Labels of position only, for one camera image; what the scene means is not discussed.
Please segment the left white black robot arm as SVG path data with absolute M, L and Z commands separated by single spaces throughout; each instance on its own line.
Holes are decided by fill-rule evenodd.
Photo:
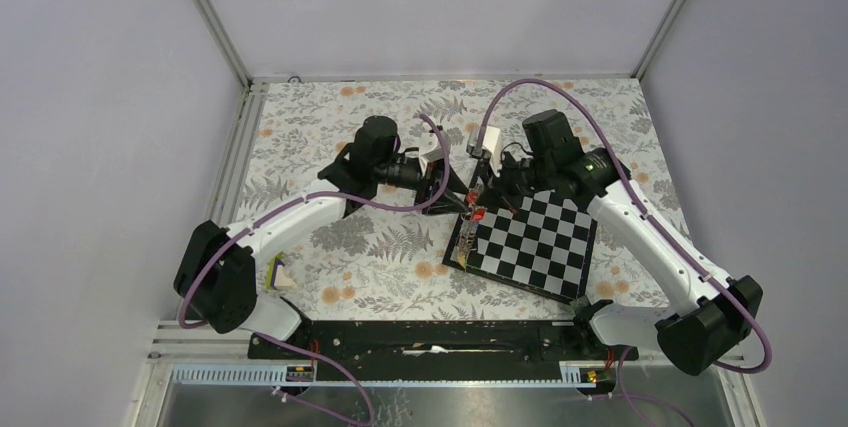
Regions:
M 173 282 L 183 300 L 179 325 L 246 330 L 272 337 L 285 357 L 304 354 L 311 335 L 304 315 L 286 300 L 259 295 L 258 267 L 363 206 L 423 215 L 468 209 L 469 189 L 451 167 L 446 135 L 427 115 L 420 118 L 429 130 L 417 147 L 402 150 L 396 122 L 371 116 L 301 193 L 227 226 L 198 225 Z

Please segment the red key tag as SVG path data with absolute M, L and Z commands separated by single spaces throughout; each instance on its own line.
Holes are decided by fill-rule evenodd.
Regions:
M 486 215 L 487 209 L 485 207 L 475 207 L 469 213 L 468 219 L 472 222 L 481 221 Z

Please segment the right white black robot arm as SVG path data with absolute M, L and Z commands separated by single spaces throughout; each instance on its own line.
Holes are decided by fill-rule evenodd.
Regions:
M 753 329 L 763 289 L 751 276 L 732 277 L 715 265 L 652 207 L 628 171 L 603 147 L 587 151 L 566 116 L 550 109 L 522 123 L 526 158 L 506 152 L 499 129 L 475 128 L 466 151 L 483 169 L 480 201 L 515 213 L 523 200 L 552 192 L 572 201 L 611 232 L 647 270 L 668 299 L 666 308 L 598 301 L 576 311 L 583 325 L 575 349 L 597 359 L 612 346 L 662 352 L 697 376 Z

